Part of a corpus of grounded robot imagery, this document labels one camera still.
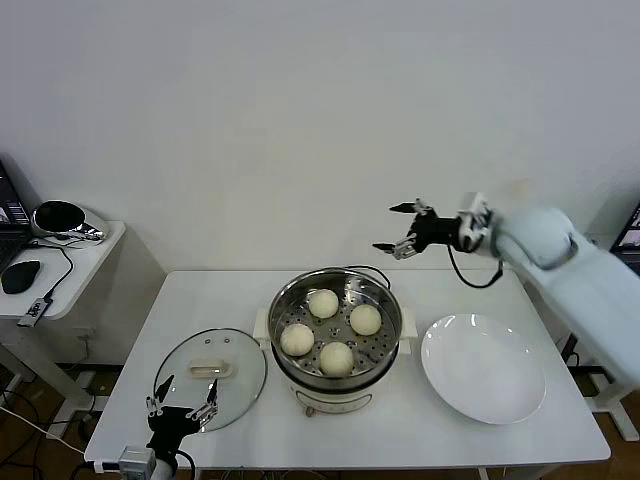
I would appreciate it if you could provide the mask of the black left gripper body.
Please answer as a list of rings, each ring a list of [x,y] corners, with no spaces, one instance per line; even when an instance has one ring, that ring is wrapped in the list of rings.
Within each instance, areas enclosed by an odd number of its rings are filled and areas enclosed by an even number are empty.
[[[155,453],[176,453],[185,437],[198,432],[198,421],[184,407],[164,406],[147,417],[152,432],[147,446]]]

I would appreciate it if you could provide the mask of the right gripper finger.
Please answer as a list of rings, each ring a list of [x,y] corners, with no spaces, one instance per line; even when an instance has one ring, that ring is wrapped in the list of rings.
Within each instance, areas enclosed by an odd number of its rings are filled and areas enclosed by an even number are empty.
[[[379,242],[373,243],[372,247],[391,255],[396,260],[403,260],[418,254],[415,250],[416,235],[411,234],[395,243]]]
[[[395,213],[418,216],[433,216],[435,214],[434,209],[425,204],[420,198],[417,198],[413,202],[402,202],[397,205],[393,205],[389,210]]]

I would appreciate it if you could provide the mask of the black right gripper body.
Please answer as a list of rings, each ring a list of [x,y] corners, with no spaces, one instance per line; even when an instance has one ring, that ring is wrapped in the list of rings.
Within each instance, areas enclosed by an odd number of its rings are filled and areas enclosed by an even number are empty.
[[[409,229],[413,238],[412,248],[422,253],[432,244],[450,245],[456,251],[462,251],[459,242],[461,219],[444,218],[438,215],[417,215]]]

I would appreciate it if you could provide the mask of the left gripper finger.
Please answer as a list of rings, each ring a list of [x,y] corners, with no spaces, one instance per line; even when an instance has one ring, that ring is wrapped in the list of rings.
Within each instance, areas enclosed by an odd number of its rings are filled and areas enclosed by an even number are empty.
[[[164,382],[156,385],[150,396],[146,397],[146,407],[150,416],[161,413],[163,402],[172,386],[174,375],[170,375]]]
[[[187,414],[187,418],[200,426],[205,426],[218,413],[218,379],[209,385],[205,403]]]

